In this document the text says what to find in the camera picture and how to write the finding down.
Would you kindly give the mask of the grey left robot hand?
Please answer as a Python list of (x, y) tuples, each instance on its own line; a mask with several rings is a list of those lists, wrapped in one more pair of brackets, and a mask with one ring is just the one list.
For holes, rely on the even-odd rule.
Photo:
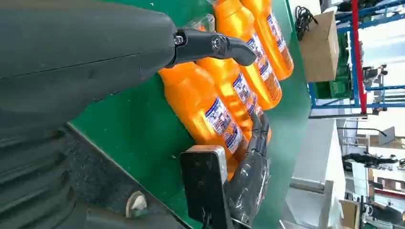
[(161, 229), (167, 213), (127, 218), (77, 200), (60, 127), (162, 68), (205, 57), (248, 66), (243, 41), (178, 28), (158, 11), (97, 0), (0, 3), (0, 226)]

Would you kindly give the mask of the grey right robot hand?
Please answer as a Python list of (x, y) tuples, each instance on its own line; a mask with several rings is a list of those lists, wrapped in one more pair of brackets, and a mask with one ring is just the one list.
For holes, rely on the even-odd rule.
[(225, 197), (235, 229), (250, 229), (264, 199), (270, 178), (267, 156), (270, 126), (265, 114), (252, 116), (252, 137), (232, 179), (225, 185)]

